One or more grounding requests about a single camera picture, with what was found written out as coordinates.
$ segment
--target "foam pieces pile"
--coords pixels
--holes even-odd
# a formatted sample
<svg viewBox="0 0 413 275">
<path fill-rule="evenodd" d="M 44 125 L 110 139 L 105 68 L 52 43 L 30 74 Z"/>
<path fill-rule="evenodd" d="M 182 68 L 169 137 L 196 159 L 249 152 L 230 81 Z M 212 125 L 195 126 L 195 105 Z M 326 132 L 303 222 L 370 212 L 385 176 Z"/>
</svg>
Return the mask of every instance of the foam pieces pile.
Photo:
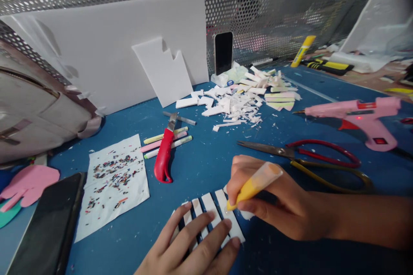
<svg viewBox="0 0 413 275">
<path fill-rule="evenodd" d="M 282 79 L 281 71 L 276 72 L 275 69 L 268 72 L 259 71 L 253 66 L 251 70 L 254 75 L 245 73 L 246 78 L 241 79 L 239 84 L 224 88 L 215 86 L 208 91 L 192 92 L 191 98 L 176 101 L 176 108 L 205 105 L 203 116 L 224 114 L 224 123 L 213 127 L 213 131 L 218 132 L 220 127 L 243 123 L 252 123 L 252 127 L 255 127 L 261 123 L 262 119 L 258 111 L 263 102 L 277 111 L 283 108 L 291 111 L 294 102 L 301 100 L 301 96 L 297 93 L 298 89 Z M 272 93 L 266 94 L 268 87 L 271 87 Z"/>
</svg>

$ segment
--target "hand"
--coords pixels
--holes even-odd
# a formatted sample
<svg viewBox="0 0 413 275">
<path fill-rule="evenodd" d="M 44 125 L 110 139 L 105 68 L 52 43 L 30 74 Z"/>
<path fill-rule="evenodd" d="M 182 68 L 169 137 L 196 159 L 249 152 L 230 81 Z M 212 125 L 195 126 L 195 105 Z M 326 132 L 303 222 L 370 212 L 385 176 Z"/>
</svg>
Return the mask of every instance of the hand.
<svg viewBox="0 0 413 275">
<path fill-rule="evenodd" d="M 192 247 L 198 233 L 214 219 L 214 213 L 203 213 L 192 220 L 170 244 L 175 228 L 190 209 L 191 203 L 188 202 L 173 213 L 135 275 L 229 273 L 240 248 L 240 239 L 231 239 L 216 257 L 231 229 L 228 219 L 221 221 L 185 260 L 182 259 L 188 248 Z"/>
<path fill-rule="evenodd" d="M 243 184 L 265 162 L 249 156 L 235 156 L 227 185 L 231 205 Z M 252 198 L 238 203 L 240 210 L 253 213 L 294 240 L 317 240 L 327 237 L 334 226 L 334 211 L 322 193 L 307 192 L 283 170 L 283 175 L 265 190 L 276 195 L 276 205 Z"/>
</svg>

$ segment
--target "blue table surface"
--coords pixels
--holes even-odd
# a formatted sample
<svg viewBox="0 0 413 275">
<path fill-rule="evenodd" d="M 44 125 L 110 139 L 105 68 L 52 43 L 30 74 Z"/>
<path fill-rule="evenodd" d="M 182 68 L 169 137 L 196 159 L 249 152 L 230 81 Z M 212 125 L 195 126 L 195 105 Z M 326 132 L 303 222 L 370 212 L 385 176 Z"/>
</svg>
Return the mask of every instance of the blue table surface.
<svg viewBox="0 0 413 275">
<path fill-rule="evenodd" d="M 287 77 L 339 101 L 360 99 L 373 102 L 376 97 L 386 96 L 308 68 L 281 69 Z M 211 87 L 214 87 L 213 83 L 205 83 L 197 85 L 195 90 L 208 90 Z M 295 103 L 294 111 L 329 103 L 305 89 L 299 88 L 298 93 L 303 100 Z M 278 163 L 304 189 L 329 192 L 290 166 L 287 159 L 238 146 L 237 140 L 279 146 L 299 139 L 334 142 L 362 160 L 360 170 L 372 179 L 379 194 L 413 195 L 413 162 L 391 152 L 369 150 L 362 142 L 365 136 L 361 131 L 338 131 L 340 122 L 337 119 L 305 120 L 300 115 L 286 110 L 278 112 L 264 104 L 259 110 L 264 120 L 260 128 L 243 124 L 238 127 L 223 127 L 216 133 L 212 131 L 212 127 L 222 123 L 223 116 L 204 117 L 201 115 L 204 109 L 201 106 L 191 106 L 179 110 L 182 116 L 196 120 L 197 125 L 188 125 L 188 133 L 193 136 L 193 141 L 173 151 L 173 184 L 159 183 L 153 175 L 155 158 L 145 160 L 151 197 L 102 229 L 73 244 L 66 274 L 133 274 L 175 208 L 184 201 L 199 198 L 225 186 L 230 179 L 232 158 L 237 154 Z M 86 172 L 89 150 L 98 151 L 135 134 L 140 135 L 141 143 L 145 138 L 161 134 L 168 121 L 167 117 L 162 115 L 162 110 L 159 101 L 153 99 L 109 115 L 102 130 L 95 136 L 85 140 L 73 140 L 58 148 L 55 156 L 49 159 L 49 166 L 58 169 L 61 178 L 80 171 Z M 164 110 L 174 112 L 175 106 L 168 106 Z M 413 105 L 403 102 L 397 116 L 381 119 L 399 141 L 399 146 L 411 153 L 411 126 L 403 125 L 399 120 L 412 115 Z M 177 127 L 186 125 L 177 123 Z M 325 151 L 315 146 L 309 149 L 312 148 Z M 330 173 L 323 176 L 335 177 L 336 181 L 348 187 L 358 185 L 356 179 L 342 177 L 341 174 Z M 35 207 L 36 204 L 23 209 L 10 224 L 0 229 L 0 242 L 3 245 L 0 274 L 6 272 Z M 241 246 L 231 274 L 408 272 L 404 254 L 395 250 L 351 241 L 293 241 L 257 218 L 246 221 L 237 211 L 235 213 L 247 241 Z"/>
</svg>

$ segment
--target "pink hot glue gun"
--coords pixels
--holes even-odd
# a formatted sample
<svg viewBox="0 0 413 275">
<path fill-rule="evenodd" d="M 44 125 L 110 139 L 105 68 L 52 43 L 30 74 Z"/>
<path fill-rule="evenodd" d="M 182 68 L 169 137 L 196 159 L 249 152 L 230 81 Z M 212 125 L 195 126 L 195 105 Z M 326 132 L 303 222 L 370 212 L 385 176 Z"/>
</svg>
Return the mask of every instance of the pink hot glue gun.
<svg viewBox="0 0 413 275">
<path fill-rule="evenodd" d="M 376 98 L 373 103 L 358 100 L 337 102 L 307 107 L 303 111 L 313 117 L 333 117 L 343 119 L 342 129 L 360 129 L 366 133 L 366 146 L 375 151 L 389 151 L 397 146 L 397 140 L 379 120 L 380 117 L 397 115 L 401 100 L 396 97 Z"/>
</svg>

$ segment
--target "glue stick refill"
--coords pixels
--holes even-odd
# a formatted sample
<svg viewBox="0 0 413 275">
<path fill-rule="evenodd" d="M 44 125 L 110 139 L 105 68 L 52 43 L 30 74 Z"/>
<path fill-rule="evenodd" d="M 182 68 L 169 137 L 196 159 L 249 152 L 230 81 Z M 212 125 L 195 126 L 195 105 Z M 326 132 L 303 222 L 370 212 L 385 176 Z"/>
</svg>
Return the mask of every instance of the glue stick refill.
<svg viewBox="0 0 413 275">
<path fill-rule="evenodd" d="M 235 205 L 230 205 L 229 201 L 227 202 L 226 211 L 233 211 L 237 208 L 239 202 L 253 198 L 282 174 L 283 170 L 278 165 L 265 162 L 242 186 Z"/>
<path fill-rule="evenodd" d="M 314 36 L 314 35 L 307 36 L 305 38 L 305 41 L 302 44 L 300 50 L 298 51 L 294 61 L 291 63 L 291 67 L 297 67 L 301 63 L 302 57 L 305 55 L 305 53 L 311 47 L 311 45 L 314 42 L 315 38 L 316 38 L 316 36 Z"/>
</svg>

